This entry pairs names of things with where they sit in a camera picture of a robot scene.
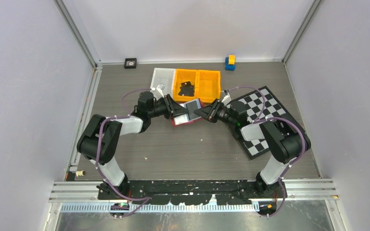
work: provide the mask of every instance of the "white wall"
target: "white wall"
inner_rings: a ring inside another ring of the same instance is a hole
[[[288,62],[321,171],[370,230],[370,1],[326,0]]]
[[[36,231],[92,68],[52,0],[0,1],[0,231]]]
[[[67,0],[103,63],[281,60],[312,0]]]

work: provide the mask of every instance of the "orange bin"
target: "orange bin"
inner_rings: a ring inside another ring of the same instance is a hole
[[[194,96],[179,95],[181,83],[190,81],[194,85]],[[198,70],[176,69],[175,81],[173,85],[173,100],[178,102],[188,102],[197,98],[198,89]]]
[[[212,103],[221,97],[221,72],[198,70],[196,97],[203,103]]]

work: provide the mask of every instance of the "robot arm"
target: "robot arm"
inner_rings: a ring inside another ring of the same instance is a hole
[[[278,184],[283,172],[301,152],[302,142],[298,131],[283,121],[265,121],[251,124],[247,121],[245,105],[235,101],[227,108],[223,102],[216,99],[211,105],[197,109],[195,114],[216,123],[218,120],[226,123],[236,140],[251,141],[266,139],[272,156],[267,165],[256,176],[254,187],[258,194],[263,194],[269,187]],[[311,147],[311,142],[303,128],[288,114],[280,116],[292,122],[303,134],[305,151]]]
[[[140,94],[138,104],[127,118],[107,121],[102,134],[102,147],[99,158],[99,168],[113,186],[120,186],[127,181],[127,176],[121,171],[114,157],[119,137],[130,133],[141,133],[151,124],[151,118],[162,116],[170,119],[188,113],[188,110],[178,105],[170,95],[156,100],[149,91]],[[93,115],[77,144],[77,151],[95,164],[100,126],[106,118]]]

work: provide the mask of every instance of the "black and white checkerboard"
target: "black and white checkerboard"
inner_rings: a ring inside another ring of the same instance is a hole
[[[266,98],[265,109],[260,115],[260,119],[267,117],[280,116],[285,113],[289,113],[284,106],[278,101],[278,99],[273,95],[273,93],[267,88],[267,86],[259,88]],[[260,113],[263,107],[263,98],[257,91],[252,91],[246,95],[240,96],[233,101],[240,101],[246,105],[248,121],[252,122],[257,115]],[[245,150],[246,154],[250,159],[254,159],[269,151],[269,146],[266,140],[252,140],[252,141],[239,141],[240,145]]]

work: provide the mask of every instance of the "white bin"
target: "white bin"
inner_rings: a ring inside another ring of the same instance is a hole
[[[172,96],[175,71],[176,69],[173,68],[154,68],[150,88],[156,88],[162,83],[165,85],[165,88],[162,91],[164,95],[170,94]],[[156,95],[155,97],[156,99],[159,99],[161,96]]]

